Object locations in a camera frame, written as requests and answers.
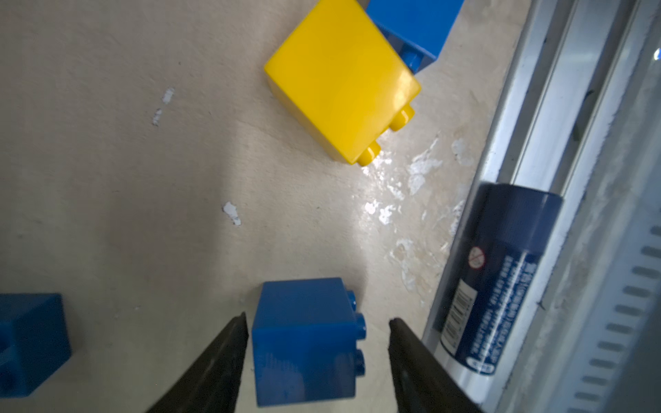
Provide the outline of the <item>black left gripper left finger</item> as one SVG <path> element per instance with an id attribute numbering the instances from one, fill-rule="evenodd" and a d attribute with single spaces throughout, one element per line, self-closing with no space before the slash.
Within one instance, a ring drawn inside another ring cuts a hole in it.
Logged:
<path id="1" fill-rule="evenodd" d="M 234 412 L 249 338 L 246 314 L 234 317 L 151 412 Z"/>

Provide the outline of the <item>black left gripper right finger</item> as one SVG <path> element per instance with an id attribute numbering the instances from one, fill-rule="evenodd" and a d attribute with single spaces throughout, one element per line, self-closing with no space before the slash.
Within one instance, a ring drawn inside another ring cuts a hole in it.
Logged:
<path id="1" fill-rule="evenodd" d="M 399 412 L 480 413 L 404 320 L 394 318 L 389 327 L 388 354 Z"/>

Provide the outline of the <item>blue lego brick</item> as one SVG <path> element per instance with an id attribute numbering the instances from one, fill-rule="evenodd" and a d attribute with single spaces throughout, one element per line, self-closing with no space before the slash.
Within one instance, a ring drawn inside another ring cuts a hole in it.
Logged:
<path id="1" fill-rule="evenodd" d="M 367 14 L 409 70 L 436 62 L 463 0 L 371 0 Z"/>
<path id="2" fill-rule="evenodd" d="M 251 329 L 260 407 L 352 399 L 367 336 L 341 278 L 265 282 Z"/>
<path id="3" fill-rule="evenodd" d="M 29 396 L 72 356 L 61 294 L 1 295 L 1 397 Z"/>

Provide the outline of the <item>yellow lego brick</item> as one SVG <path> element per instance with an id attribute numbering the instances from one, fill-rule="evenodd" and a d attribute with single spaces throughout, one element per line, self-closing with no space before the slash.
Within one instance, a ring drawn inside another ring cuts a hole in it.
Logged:
<path id="1" fill-rule="evenodd" d="M 264 67 L 273 95 L 330 157 L 365 167 L 422 90 L 356 1 L 320 1 Z"/>

